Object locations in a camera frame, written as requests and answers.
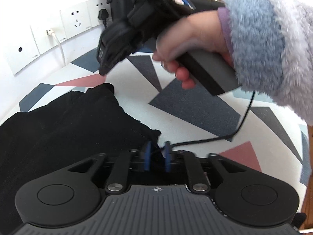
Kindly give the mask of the fluffy grey sleeve forearm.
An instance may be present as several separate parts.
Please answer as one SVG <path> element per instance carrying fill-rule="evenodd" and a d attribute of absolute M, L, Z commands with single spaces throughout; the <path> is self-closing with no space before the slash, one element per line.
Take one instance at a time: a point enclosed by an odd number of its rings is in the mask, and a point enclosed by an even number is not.
<path fill-rule="evenodd" d="M 218 10 L 237 79 L 312 124 L 312 0 L 224 0 Z"/>

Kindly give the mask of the person's right hand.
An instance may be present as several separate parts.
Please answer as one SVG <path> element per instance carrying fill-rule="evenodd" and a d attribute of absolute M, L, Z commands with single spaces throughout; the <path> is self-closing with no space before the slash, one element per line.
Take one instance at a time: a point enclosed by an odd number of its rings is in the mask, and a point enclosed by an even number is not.
<path fill-rule="evenodd" d="M 189 71 L 175 59 L 196 48 L 220 54 L 233 67 L 217 10 L 192 14 L 168 28 L 159 36 L 152 58 L 161 62 L 169 73 L 175 74 L 182 88 L 192 89 L 196 83 L 190 78 Z"/>

